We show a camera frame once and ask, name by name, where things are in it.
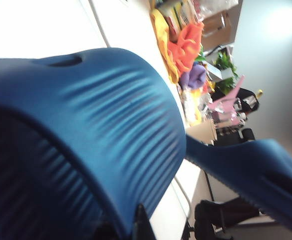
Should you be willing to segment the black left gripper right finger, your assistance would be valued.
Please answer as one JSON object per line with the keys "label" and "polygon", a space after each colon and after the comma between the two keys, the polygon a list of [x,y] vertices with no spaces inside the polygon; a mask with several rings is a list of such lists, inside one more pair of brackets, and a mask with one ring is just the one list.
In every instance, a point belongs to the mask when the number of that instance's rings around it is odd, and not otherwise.
{"label": "black left gripper right finger", "polygon": [[133,231],[133,240],[151,240],[152,227],[150,225],[146,210],[142,204],[139,204],[136,209]]}

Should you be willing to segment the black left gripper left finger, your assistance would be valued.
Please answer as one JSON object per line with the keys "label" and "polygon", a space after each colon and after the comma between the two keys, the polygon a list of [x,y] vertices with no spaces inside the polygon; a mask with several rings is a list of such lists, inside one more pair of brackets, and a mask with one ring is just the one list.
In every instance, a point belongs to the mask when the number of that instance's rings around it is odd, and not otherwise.
{"label": "black left gripper left finger", "polygon": [[101,222],[95,230],[96,240],[124,240],[111,222]]}

